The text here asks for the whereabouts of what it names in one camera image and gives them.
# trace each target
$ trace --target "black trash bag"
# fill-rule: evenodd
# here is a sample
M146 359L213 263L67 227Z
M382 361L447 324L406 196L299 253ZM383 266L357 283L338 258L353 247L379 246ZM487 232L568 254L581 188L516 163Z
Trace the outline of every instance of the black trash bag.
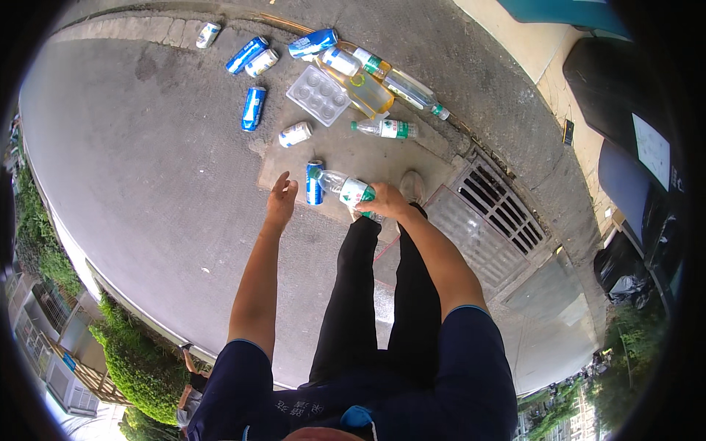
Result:
M614 305L633 302L644 306L646 300L637 302L635 295L649 298L652 278L640 254L623 233L616 233L608 248L596 254L593 271L606 297Z

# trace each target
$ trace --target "clear plastic tray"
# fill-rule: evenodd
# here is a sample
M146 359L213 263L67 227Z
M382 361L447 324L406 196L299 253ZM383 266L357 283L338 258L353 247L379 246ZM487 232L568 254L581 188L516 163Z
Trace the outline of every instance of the clear plastic tray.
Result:
M351 103L346 91L314 66L304 69L287 96L326 127L331 127Z

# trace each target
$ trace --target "storm drain grate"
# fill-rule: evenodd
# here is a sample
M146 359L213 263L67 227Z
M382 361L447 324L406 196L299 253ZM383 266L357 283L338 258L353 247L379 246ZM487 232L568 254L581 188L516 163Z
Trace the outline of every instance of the storm drain grate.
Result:
M484 160L476 158L454 188L522 254L529 254L545 239L542 228L517 195Z

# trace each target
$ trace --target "blue beer can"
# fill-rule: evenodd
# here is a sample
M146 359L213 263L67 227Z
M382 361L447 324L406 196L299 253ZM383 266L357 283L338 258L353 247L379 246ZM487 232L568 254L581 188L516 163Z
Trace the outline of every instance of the blue beer can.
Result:
M225 64L225 69L232 74L239 73L245 69L247 63L267 50L269 45L262 37L253 38Z
M248 96L243 108L243 119L240 120L240 127L246 132L254 131L258 127L266 94L267 90L264 87L252 86L248 89Z
M338 35L333 29L322 29L304 35L296 42L289 43L289 55L292 58L301 58L304 55L315 54L338 43Z
M320 205L323 203L323 190L318 185L318 181L309 177L309 170L323 170L323 161L314 159L306 163L306 203L309 205Z

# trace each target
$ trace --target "green bottle cap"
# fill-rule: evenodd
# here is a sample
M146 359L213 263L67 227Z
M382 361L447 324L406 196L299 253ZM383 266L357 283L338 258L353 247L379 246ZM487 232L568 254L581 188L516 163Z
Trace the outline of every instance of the green bottle cap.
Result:
M321 171L321 169L316 169L313 167L309 169L309 177L312 179L319 179L322 174L323 171Z

